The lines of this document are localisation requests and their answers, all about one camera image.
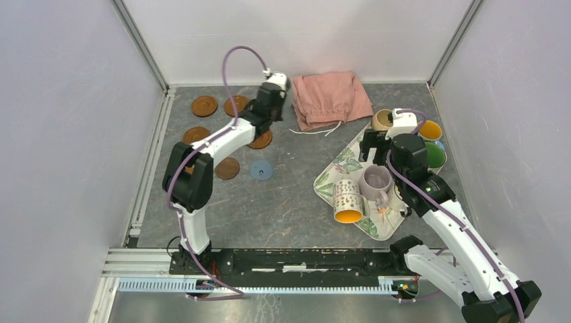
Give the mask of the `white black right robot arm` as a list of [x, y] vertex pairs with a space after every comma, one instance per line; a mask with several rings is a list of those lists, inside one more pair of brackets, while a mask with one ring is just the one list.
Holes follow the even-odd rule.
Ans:
[[450, 186], [428, 167], [424, 140], [404, 133], [367, 129], [359, 160], [389, 170], [403, 202], [426, 222], [460, 262], [461, 269], [430, 252], [417, 237], [391, 244], [389, 266], [394, 273], [419, 274], [449, 296], [466, 322], [524, 322], [542, 293], [534, 281], [522, 281], [494, 254], [465, 215]]

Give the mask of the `dark brown wooden coaster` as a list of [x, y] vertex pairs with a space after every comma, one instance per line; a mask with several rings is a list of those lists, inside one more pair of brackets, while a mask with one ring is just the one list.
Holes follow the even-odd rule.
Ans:
[[230, 180], [235, 178], [240, 171], [240, 163], [232, 158], [224, 158], [215, 168], [215, 175], [222, 180]]

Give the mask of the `floral leaf print tray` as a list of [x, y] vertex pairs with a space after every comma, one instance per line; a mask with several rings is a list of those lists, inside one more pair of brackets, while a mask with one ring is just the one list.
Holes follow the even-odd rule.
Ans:
[[368, 200], [359, 180], [372, 166], [376, 152], [371, 149], [368, 160], [359, 161], [360, 141], [370, 127], [363, 128], [322, 171], [313, 183], [315, 193], [332, 206], [335, 220], [353, 224], [374, 240], [388, 240], [404, 222], [407, 205], [398, 189], [391, 184], [380, 200]]

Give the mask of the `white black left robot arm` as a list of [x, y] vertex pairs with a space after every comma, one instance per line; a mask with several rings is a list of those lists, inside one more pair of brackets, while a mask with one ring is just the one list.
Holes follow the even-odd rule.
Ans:
[[281, 121], [282, 110], [291, 104], [290, 80], [283, 84], [266, 81], [257, 96], [224, 128], [202, 141], [187, 145], [177, 143], [171, 151], [162, 181], [167, 206], [176, 212], [181, 245], [188, 252], [185, 264], [195, 274], [206, 273], [211, 244], [205, 224], [205, 208], [213, 192], [215, 167], [237, 149], [249, 145], [267, 133], [274, 122]]

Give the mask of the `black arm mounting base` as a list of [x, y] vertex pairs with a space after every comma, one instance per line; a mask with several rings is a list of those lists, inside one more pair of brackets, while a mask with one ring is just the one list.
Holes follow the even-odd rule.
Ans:
[[405, 253], [423, 242], [401, 238], [388, 250], [356, 249], [213, 249], [195, 263], [182, 248], [173, 252], [171, 275], [200, 275], [201, 267], [222, 282], [239, 287], [376, 287], [379, 277], [412, 276]]

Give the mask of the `white mug orange inside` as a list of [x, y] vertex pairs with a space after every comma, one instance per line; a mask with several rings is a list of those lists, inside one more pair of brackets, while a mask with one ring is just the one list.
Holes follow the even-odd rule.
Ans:
[[333, 185], [334, 219], [343, 224], [370, 217], [369, 204], [355, 180], [339, 180]]

